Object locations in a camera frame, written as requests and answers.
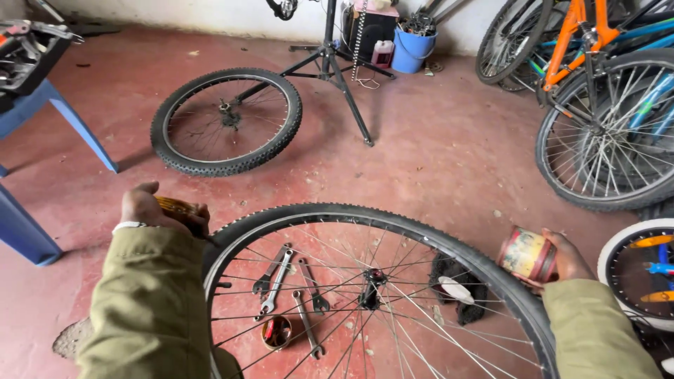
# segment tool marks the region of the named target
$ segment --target combination wrench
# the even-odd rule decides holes
[[[309,355],[314,359],[318,359],[318,353],[325,355],[326,350],[323,349],[321,345],[318,345],[316,340],[313,338],[311,325],[309,325],[309,317],[307,317],[307,311],[304,309],[304,303],[302,302],[301,295],[301,291],[293,291],[293,298],[295,299],[295,303],[297,303],[297,311],[299,312],[299,316],[302,318],[302,323],[304,324],[304,329],[307,332],[307,338],[309,339],[309,344],[311,345],[311,351],[309,352]]]
[[[330,311],[330,303],[328,303],[323,298],[323,296],[321,296],[321,293],[318,291],[318,288],[316,288],[316,281],[313,280],[313,278],[311,277],[311,273],[309,272],[309,267],[307,266],[307,260],[304,259],[304,258],[299,258],[297,260],[297,263],[299,263],[299,268],[300,268],[300,271],[302,272],[302,276],[304,277],[305,281],[307,282],[309,294],[311,295],[311,302],[312,302],[312,305],[313,305],[313,311],[315,313],[318,313],[319,315],[323,316],[323,312],[329,312]]]
[[[283,254],[289,248],[290,244],[284,243],[283,246],[281,246],[281,249],[278,250],[278,253],[276,253],[274,261],[269,265],[269,267],[267,267],[267,271],[264,272],[262,278],[260,278],[257,282],[253,283],[253,293],[255,295],[257,295],[257,293],[259,292],[259,296],[260,298],[262,298],[267,292],[269,292],[269,283],[271,283],[272,281],[272,274],[274,273],[274,270],[276,270],[276,267],[279,264],[281,264]]]
[[[274,285],[272,290],[269,292],[267,300],[262,303],[262,309],[259,311],[259,315],[255,317],[255,321],[260,321],[264,315],[271,313],[274,310],[274,299],[278,293],[278,288],[281,286],[281,281],[283,280],[283,275],[288,269],[288,263],[290,262],[290,257],[293,256],[294,251],[287,249],[283,255],[283,261],[281,262],[281,267],[278,269],[278,274],[276,274],[276,279],[274,279]]]

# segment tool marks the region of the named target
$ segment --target yellow reflector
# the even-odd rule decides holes
[[[641,301],[646,303],[664,303],[666,301],[674,301],[674,291],[661,291],[650,293],[641,297]]]
[[[656,235],[655,237],[640,239],[632,242],[630,247],[651,247],[674,241],[674,235]]]

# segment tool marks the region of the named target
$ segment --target blue plastic chair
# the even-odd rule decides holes
[[[47,79],[31,95],[15,100],[13,109],[0,115],[0,140],[19,128],[47,101],[77,130],[103,161],[105,167],[117,173],[117,164],[110,159],[96,136]],[[0,177],[6,175],[7,169],[0,165]],[[2,185],[0,185],[0,240],[38,266],[56,262],[63,253],[47,232]]]

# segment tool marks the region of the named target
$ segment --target chair leg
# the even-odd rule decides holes
[[[47,232],[0,185],[0,240],[37,266],[56,262],[63,253]]]
[[[82,136],[84,141],[91,147],[91,149],[98,155],[99,159],[103,161],[105,164],[105,167],[107,167],[109,170],[114,171],[115,173],[119,172],[119,168],[117,167],[117,164],[113,162],[112,159],[108,156],[108,153],[105,152],[103,149],[103,146],[100,145],[100,142],[96,139],[96,136],[89,130],[89,128],[86,126],[84,121],[80,118],[80,116],[75,112],[74,109],[70,107],[70,105],[65,101],[61,95],[56,92],[52,96],[50,96],[49,101],[51,101],[52,105],[63,115],[63,117],[72,125],[75,130],[78,131],[78,133]]]

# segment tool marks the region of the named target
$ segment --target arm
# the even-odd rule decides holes
[[[591,279],[545,285],[562,379],[661,379],[608,286]]]
[[[168,227],[115,232],[92,297],[80,378],[208,378],[203,241]]]

